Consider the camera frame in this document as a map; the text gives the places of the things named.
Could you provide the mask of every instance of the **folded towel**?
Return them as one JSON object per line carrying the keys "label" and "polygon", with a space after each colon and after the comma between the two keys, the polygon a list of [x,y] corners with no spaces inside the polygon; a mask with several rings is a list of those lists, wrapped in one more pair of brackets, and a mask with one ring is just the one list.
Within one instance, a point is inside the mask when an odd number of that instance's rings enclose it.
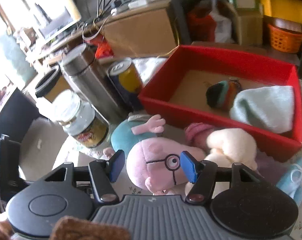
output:
{"label": "folded towel", "polygon": [[236,96],[230,118],[274,133],[292,130],[294,113],[292,86],[243,90]]}

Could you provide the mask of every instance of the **red box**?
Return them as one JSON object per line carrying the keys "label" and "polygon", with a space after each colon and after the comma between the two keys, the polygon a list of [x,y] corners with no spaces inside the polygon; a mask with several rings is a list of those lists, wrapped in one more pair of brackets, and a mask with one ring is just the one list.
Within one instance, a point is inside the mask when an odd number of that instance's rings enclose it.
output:
{"label": "red box", "polygon": [[[294,89],[293,130],[288,137],[208,112],[178,106],[169,100],[188,70],[205,70],[236,76],[266,85],[290,85]],[[179,46],[141,91],[139,98],[149,114],[160,114],[167,124],[185,128],[192,122],[242,128],[261,151],[284,162],[302,147],[302,96],[296,67],[247,52],[198,46]]]}

